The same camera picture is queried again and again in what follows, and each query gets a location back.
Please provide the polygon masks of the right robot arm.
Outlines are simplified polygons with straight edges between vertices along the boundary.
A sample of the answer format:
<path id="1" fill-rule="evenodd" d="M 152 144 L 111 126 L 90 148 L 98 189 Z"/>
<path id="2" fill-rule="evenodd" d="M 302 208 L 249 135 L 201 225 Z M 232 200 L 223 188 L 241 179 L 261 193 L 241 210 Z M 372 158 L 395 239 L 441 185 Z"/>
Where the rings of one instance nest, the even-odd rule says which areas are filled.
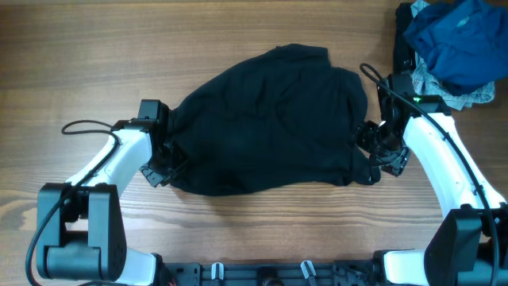
<path id="1" fill-rule="evenodd" d="M 375 253 L 386 285 L 505 285 L 507 201 L 486 180 L 439 96 L 379 99 L 381 123 L 363 123 L 356 143 L 371 164 L 400 176 L 414 154 L 436 194 L 443 222 L 424 249 Z"/>

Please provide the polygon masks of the black polo shirt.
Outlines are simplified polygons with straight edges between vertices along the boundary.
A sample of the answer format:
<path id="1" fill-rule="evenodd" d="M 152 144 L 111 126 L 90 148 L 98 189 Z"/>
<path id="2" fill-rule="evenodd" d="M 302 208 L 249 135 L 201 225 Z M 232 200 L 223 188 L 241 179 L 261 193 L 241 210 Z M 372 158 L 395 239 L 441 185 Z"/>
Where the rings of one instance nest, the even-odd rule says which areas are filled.
<path id="1" fill-rule="evenodd" d="M 380 171 L 357 147 L 368 97 L 326 48 L 289 44 L 243 61 L 171 113 L 181 155 L 171 186 L 208 196 L 288 184 L 372 185 Z"/>

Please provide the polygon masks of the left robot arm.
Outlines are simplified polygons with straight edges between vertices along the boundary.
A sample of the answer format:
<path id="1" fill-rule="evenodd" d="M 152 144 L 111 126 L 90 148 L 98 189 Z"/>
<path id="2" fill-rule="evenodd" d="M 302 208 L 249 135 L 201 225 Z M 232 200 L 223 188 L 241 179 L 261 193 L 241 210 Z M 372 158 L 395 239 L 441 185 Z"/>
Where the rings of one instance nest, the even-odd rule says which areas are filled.
<path id="1" fill-rule="evenodd" d="M 120 197 L 137 172 L 154 185 L 171 174 L 167 120 L 145 115 L 102 123 L 104 148 L 63 183 L 46 183 L 37 198 L 37 230 L 27 249 L 25 275 L 77 280 L 81 285 L 177 285 L 156 253 L 127 245 Z"/>

